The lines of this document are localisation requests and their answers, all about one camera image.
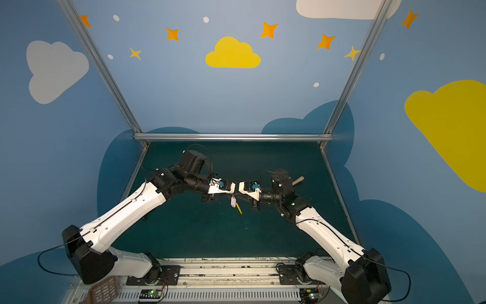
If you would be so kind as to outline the silver key with white tag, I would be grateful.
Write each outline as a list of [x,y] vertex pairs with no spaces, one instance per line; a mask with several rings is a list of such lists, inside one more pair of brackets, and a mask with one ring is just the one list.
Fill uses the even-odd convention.
[[232,208],[236,208],[238,203],[237,203],[237,198],[235,196],[232,196],[231,199],[230,199],[230,204],[232,206]]

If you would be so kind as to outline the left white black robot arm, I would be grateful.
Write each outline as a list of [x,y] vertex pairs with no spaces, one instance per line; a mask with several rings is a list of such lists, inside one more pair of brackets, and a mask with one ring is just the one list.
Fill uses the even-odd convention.
[[82,227],[69,226],[62,232],[63,248],[84,284],[94,284],[109,276],[129,276],[154,284],[161,266],[150,253],[117,250],[113,243],[151,211],[186,191],[203,199],[228,195],[235,198],[244,184],[201,174],[206,156],[186,149],[181,160],[156,170],[141,186],[117,206]]

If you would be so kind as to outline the large keyring with yellow grip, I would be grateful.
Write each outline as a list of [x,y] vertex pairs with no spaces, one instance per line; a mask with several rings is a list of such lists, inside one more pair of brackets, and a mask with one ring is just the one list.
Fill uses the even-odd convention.
[[239,213],[242,215],[242,210],[240,209],[240,206],[238,203],[235,204],[236,208],[238,209]]

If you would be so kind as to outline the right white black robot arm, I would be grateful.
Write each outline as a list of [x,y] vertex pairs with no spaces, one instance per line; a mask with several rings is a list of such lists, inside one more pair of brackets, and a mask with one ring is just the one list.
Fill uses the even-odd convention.
[[295,262],[301,284],[318,281],[336,291],[346,303],[386,302],[392,290],[383,256],[376,249],[364,249],[329,224],[315,207],[296,194],[292,177],[284,170],[271,173],[272,186],[259,181],[243,181],[234,195],[258,210],[262,204],[276,207],[288,223],[309,235],[332,258],[326,261],[307,253]]

